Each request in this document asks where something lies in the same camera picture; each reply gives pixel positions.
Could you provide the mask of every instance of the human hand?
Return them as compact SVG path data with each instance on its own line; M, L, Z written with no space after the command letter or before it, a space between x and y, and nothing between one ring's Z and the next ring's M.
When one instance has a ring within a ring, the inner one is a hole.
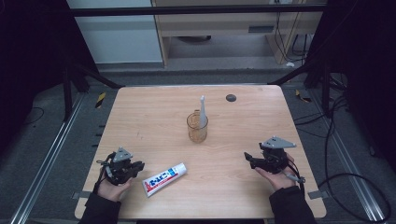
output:
M286 153L286 154L288 156L288 159L290 161L294 162L294 158L291 155L289 155L289 153ZM269 172L266 172L265 170L263 170L260 167L256 167L254 169L257 171L257 173L259 173L262 177L266 178L271 183L274 190L286 189L286 188L290 188L290 187L293 187L296 185L296 182L294 180L289 179L282 172L273 175ZM289 166L286 167L283 171L286 174L294 175L294 172L289 168Z
M121 194L132 186L133 179L129 178L125 184L115 186L106 179L99 185L98 195L113 202L120 200Z

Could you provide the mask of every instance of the gray floor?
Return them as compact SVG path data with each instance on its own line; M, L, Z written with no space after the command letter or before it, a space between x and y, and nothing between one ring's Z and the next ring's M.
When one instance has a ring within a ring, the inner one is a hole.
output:
M148 68L139 66L131 72L104 72L103 75L127 86L139 85L188 85L188 84L263 84L286 75L292 68L277 64L271 50L261 35L253 36L212 36L210 41L186 41L175 38L170 51L170 61L166 68ZM77 200L72 194L80 191L91 166L92 158L100 141L100 133L106 124L108 114L117 94L103 84L88 78L91 89L88 93L76 93L76 99L82 98L80 109L57 159L35 204L29 214L30 223L75 223L74 210ZM295 89L303 92L299 76L282 87L285 98L294 119L319 112L315 102L306 103L296 97ZM101 108L95 108L98 95L105 91L106 98ZM307 92L315 98L320 87ZM332 91L332 98L340 93ZM0 223L8 223L26 192L29 190L43 160L46 158L56 134L62 126L64 115L63 89L56 86L43 91L35 98L34 109L26 119L20 133L10 145L11 153L1 159L0 164ZM328 128L326 119L297 126L306 155L317 182L325 179L323 136ZM360 174L376 183L387 196L390 204L396 205L393 190L396 188L396 176L387 162L370 156L368 144L347 106L334 113L334 123L343 147L356 164ZM339 174L346 171L339 142L331 140L328 150L329 173ZM356 187L349 177L332 181L336 197L359 216L366 217L361 198L355 193ZM373 190L375 200L383 213L387 208ZM324 200L328 214L319 223L362 223L349 215L332 198ZM396 223L392 218L388 223Z

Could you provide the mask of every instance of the wooden table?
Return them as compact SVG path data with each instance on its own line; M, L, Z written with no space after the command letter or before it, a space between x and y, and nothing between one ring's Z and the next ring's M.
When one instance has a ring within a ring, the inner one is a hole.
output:
M235 102L226 95L234 94ZM208 134L193 143L187 116L205 96ZM92 191L98 160L123 146L144 171L122 202L120 218L269 218L271 185L245 160L262 158L259 143L273 135L297 147L285 148L306 178L305 191L318 190L282 90L278 86L132 87L119 90L83 190ZM147 197L141 181L181 162L187 173ZM306 197L315 217L324 217L321 199ZM76 217L87 199L80 198Z

